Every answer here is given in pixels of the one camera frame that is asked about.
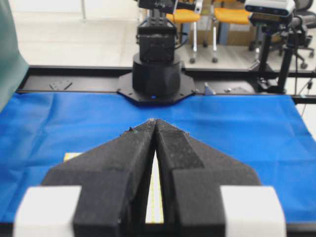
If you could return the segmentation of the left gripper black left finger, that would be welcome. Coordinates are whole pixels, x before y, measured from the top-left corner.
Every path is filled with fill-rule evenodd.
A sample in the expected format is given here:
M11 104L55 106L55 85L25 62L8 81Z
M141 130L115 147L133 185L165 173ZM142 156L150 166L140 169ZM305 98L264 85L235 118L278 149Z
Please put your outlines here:
M27 189L16 237L131 237L145 224L156 121L49 169Z

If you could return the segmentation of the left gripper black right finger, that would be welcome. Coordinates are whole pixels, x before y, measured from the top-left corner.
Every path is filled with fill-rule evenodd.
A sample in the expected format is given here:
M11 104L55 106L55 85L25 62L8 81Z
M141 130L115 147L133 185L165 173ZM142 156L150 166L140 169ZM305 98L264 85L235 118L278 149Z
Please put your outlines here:
M284 237L278 196L249 165L156 122L165 222L177 237Z

